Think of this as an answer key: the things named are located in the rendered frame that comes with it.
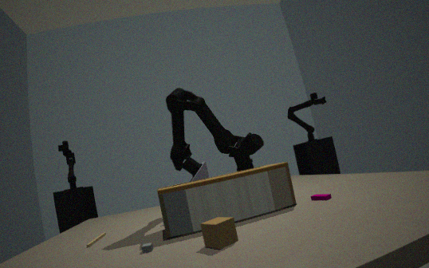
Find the small magenta block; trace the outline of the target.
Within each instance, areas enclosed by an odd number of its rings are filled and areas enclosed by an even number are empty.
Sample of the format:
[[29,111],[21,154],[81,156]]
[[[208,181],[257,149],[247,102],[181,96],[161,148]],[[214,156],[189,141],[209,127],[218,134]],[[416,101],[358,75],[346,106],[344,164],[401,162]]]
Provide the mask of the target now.
[[331,194],[327,194],[327,195],[312,195],[311,196],[311,200],[328,200],[331,199],[332,196]]

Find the pale yellow flat bar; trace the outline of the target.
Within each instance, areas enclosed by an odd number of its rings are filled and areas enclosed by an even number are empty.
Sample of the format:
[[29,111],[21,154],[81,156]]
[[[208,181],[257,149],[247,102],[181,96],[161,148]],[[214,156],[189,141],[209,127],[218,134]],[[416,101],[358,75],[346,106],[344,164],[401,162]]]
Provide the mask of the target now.
[[106,235],[106,232],[104,232],[103,234],[99,235],[99,237],[96,237],[94,240],[92,240],[90,243],[87,244],[87,247],[92,246],[92,244],[94,245],[95,242],[97,242],[98,240],[100,240],[101,238],[103,238]]

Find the brown cardboard box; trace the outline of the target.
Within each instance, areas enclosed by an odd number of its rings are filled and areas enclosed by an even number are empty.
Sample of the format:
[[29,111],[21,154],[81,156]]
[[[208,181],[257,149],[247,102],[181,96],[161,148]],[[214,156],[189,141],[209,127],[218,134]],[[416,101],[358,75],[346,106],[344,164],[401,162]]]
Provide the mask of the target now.
[[222,249],[238,241],[234,217],[217,217],[201,223],[205,246]]

